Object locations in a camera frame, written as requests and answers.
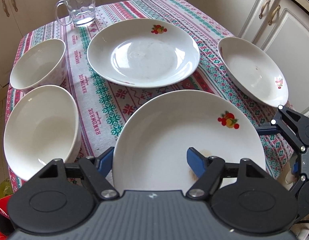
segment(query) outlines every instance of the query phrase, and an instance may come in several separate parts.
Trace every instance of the patterned tablecloth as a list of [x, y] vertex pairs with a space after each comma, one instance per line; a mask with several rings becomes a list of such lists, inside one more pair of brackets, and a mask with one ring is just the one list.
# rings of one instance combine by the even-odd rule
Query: patterned tablecloth
[[[175, 85], [157, 89], [124, 87], [98, 76], [87, 60], [89, 42], [106, 26], [132, 18], [163, 20], [189, 33], [198, 44], [201, 54], [199, 67], [194, 74]], [[218, 55], [217, 43], [227, 36], [233, 35], [184, 0], [125, 1], [97, 7], [96, 21], [90, 26], [75, 28], [71, 24], [64, 27], [52, 22], [29, 33], [20, 42], [15, 63], [29, 48], [41, 41], [51, 38], [64, 40], [69, 69], [61, 86], [72, 94], [79, 108], [82, 147], [78, 158], [85, 155], [99, 156], [108, 147], [115, 145], [124, 124], [136, 109], [151, 98], [173, 90], [196, 89], [214, 93], [237, 106], [254, 126], [268, 122], [275, 110], [248, 98], [226, 74]], [[22, 97], [22, 92], [9, 87], [6, 120]], [[292, 149], [281, 136], [263, 136], [261, 141], [267, 171], [277, 178], [289, 160]], [[24, 181], [11, 169], [9, 173], [13, 190], [16, 191]], [[112, 181], [112, 174], [107, 179]]]

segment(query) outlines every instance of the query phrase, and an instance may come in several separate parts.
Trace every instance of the water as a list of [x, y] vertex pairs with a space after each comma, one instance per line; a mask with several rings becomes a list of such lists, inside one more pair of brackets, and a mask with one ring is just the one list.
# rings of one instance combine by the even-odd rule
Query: water
[[93, 4], [70, 11], [70, 16], [75, 26], [83, 26], [96, 18], [96, 8]]

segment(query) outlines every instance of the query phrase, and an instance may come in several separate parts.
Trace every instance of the bolt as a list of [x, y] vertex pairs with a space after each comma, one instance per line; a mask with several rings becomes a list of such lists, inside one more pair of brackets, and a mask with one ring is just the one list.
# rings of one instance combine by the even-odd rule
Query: bolt
[[117, 192], [113, 189], [106, 189], [101, 192], [101, 196], [104, 198], [114, 198], [117, 196]]
[[201, 197], [204, 195], [204, 191], [199, 188], [194, 188], [194, 189], [189, 190], [189, 195], [191, 197]]

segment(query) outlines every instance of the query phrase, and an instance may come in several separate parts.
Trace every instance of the floral decal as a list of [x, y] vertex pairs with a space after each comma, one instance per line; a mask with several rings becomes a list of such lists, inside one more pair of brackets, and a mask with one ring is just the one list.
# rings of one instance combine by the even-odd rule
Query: floral decal
[[278, 89], [281, 89], [283, 86], [283, 79], [281, 77], [275, 78], [275, 84], [277, 85]]
[[221, 122], [223, 126], [228, 128], [238, 129], [240, 125], [237, 123], [238, 119], [234, 118], [234, 115], [225, 111], [224, 114], [221, 114], [221, 117], [218, 118], [218, 121]]
[[151, 33], [154, 33], [154, 34], [160, 33], [160, 34], [162, 34], [162, 33], [166, 32], [166, 31], [167, 31], [167, 29], [165, 27], [163, 27], [161, 25], [154, 25], [153, 28], [152, 28]]

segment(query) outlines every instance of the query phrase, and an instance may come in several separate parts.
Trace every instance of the white bowl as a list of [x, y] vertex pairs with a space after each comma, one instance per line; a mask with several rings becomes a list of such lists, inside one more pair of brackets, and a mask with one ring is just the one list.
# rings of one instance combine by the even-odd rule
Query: white bowl
[[[195, 182], [186, 158], [189, 147], [226, 162], [249, 158], [265, 170], [258, 133], [237, 107], [207, 92], [178, 90], [151, 99], [125, 124], [114, 148], [115, 188], [121, 194], [125, 189], [186, 193]], [[235, 181], [224, 179], [222, 186]]]
[[8, 165], [24, 180], [54, 158], [73, 162], [80, 145], [76, 102], [68, 91], [54, 85], [38, 87], [16, 104], [3, 139]]
[[193, 38], [173, 24], [153, 19], [112, 24], [88, 46], [92, 68], [103, 78], [128, 87], [177, 83], [195, 71], [199, 60]]
[[227, 37], [219, 41], [218, 52], [232, 82], [248, 97], [273, 107], [287, 103], [287, 82], [263, 50], [244, 39]]
[[24, 93], [43, 85], [60, 86], [67, 75], [65, 43], [59, 39], [43, 41], [18, 60], [10, 75], [10, 85]]

